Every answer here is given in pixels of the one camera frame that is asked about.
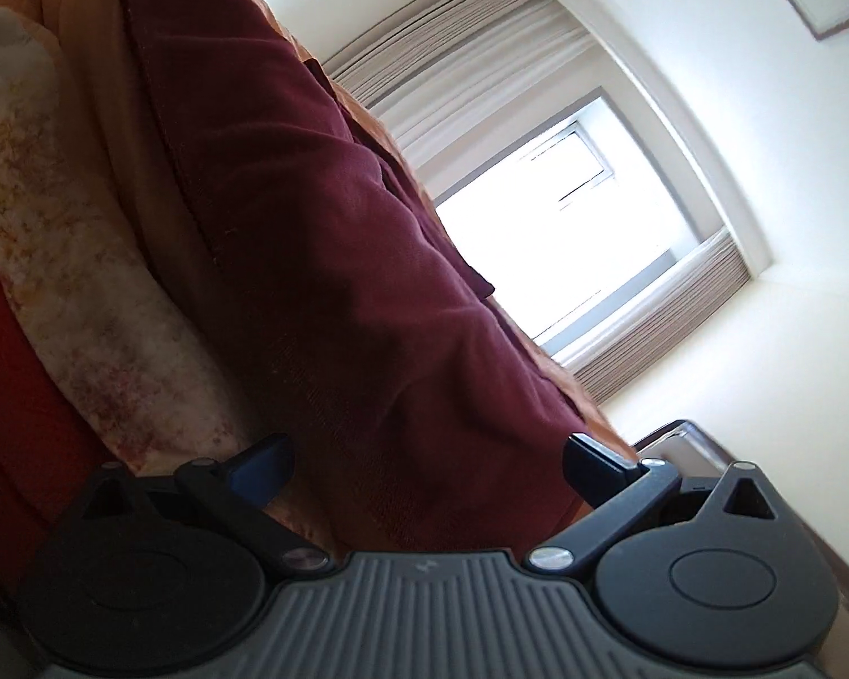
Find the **dark red long-sleeve shirt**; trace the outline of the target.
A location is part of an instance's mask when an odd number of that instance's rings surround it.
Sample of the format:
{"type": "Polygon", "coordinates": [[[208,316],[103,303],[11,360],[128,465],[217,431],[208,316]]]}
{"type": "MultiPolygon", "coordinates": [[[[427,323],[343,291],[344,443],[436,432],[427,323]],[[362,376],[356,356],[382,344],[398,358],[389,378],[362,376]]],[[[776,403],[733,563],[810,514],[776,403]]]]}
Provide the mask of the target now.
{"type": "Polygon", "coordinates": [[[489,287],[251,0],[121,0],[254,382],[349,549],[526,552],[575,517],[582,423],[489,287]]]}

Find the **orange bed sheet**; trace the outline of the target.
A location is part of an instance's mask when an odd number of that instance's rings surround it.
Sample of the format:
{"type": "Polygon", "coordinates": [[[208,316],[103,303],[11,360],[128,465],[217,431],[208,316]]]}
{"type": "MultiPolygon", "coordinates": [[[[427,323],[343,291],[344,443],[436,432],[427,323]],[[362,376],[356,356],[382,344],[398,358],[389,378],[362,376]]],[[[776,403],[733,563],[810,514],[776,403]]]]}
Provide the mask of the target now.
{"type": "MultiPolygon", "coordinates": [[[[310,52],[280,28],[265,5],[259,0],[251,1],[271,28],[291,43],[302,62],[320,67],[310,52]]],[[[121,0],[0,0],[0,6],[12,9],[47,29],[58,41],[112,174],[114,198],[133,231],[145,265],[166,296],[196,329],[211,357],[241,396],[254,420],[256,437],[251,445],[273,434],[291,441],[295,458],[294,475],[265,508],[267,517],[330,552],[360,550],[349,549],[336,540],[300,475],[293,439],[277,428],[276,414],[260,386],[254,382],[256,362],[248,350],[250,336],[242,324],[241,309],[224,287],[193,214],[183,199],[176,170],[157,127],[144,80],[140,77],[121,0]]],[[[492,285],[461,257],[452,244],[431,199],[412,177],[394,141],[379,121],[345,89],[333,83],[325,72],[323,77],[337,103],[346,110],[363,138],[397,164],[401,175],[411,186],[414,204],[426,214],[438,238],[446,242],[452,253],[465,262],[481,281],[487,283],[487,306],[509,327],[513,340],[521,345],[538,371],[571,403],[582,423],[578,432],[587,432],[606,445],[615,445],[614,431],[589,394],[538,350],[498,308],[492,285]]]]}

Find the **red blanket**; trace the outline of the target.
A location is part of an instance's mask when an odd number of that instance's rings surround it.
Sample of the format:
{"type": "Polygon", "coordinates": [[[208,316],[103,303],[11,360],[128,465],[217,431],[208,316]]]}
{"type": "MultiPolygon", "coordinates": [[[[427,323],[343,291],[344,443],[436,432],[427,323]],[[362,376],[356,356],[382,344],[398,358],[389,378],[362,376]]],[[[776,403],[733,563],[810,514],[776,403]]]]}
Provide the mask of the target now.
{"type": "Polygon", "coordinates": [[[45,372],[0,279],[0,581],[21,581],[36,550],[107,455],[45,372]]]}

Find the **beige curtain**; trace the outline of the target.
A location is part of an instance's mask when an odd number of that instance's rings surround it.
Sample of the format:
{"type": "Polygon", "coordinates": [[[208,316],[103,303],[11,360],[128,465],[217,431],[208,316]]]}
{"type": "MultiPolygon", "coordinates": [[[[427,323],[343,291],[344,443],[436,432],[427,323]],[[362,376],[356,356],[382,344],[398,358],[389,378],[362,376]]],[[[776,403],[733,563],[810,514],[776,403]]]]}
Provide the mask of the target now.
{"type": "Polygon", "coordinates": [[[558,0],[414,0],[325,71],[418,169],[596,44],[558,0]]]}
{"type": "Polygon", "coordinates": [[[716,231],[650,285],[612,308],[592,310],[539,350],[600,402],[667,356],[742,290],[752,275],[730,231],[716,231]]]}

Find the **beige right curtain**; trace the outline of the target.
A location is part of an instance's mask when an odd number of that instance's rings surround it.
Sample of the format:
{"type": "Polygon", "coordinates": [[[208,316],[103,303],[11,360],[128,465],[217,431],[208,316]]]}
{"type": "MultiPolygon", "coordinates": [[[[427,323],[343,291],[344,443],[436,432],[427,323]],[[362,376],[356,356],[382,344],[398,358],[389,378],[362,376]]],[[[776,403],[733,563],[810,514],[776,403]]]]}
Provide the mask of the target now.
{"type": "Polygon", "coordinates": [[[716,231],[650,285],[612,308],[592,310],[539,350],[600,402],[667,356],[742,290],[752,275],[730,231],[716,231]]]}

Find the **white framed window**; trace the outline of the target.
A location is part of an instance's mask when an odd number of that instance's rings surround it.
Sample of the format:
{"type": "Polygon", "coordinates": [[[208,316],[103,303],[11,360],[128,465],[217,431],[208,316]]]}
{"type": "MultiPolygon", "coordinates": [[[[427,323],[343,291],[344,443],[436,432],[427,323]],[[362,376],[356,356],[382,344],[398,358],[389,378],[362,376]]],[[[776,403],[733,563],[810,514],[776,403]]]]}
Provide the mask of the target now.
{"type": "Polygon", "coordinates": [[[604,86],[455,182],[437,210],[498,305],[561,363],[724,227],[672,126],[604,86]]]}

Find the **beige left curtain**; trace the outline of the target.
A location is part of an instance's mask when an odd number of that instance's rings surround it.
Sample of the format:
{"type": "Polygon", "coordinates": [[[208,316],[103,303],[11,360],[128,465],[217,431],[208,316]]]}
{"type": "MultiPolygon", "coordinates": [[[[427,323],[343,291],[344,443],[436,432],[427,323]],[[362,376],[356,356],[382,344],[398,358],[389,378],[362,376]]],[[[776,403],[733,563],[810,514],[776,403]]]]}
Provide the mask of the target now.
{"type": "Polygon", "coordinates": [[[325,71],[418,169],[596,44],[558,0],[414,0],[325,71]]]}

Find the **floral patterned quilt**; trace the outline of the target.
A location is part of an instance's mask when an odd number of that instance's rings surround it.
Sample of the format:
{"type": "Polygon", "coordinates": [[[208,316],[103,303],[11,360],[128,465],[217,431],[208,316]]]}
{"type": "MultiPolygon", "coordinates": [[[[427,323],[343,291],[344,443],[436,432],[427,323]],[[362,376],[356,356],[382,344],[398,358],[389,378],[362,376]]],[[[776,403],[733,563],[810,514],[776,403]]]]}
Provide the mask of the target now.
{"type": "Polygon", "coordinates": [[[58,41],[0,6],[0,279],[65,398],[138,474],[251,445],[252,419],[153,279],[58,41]]]}

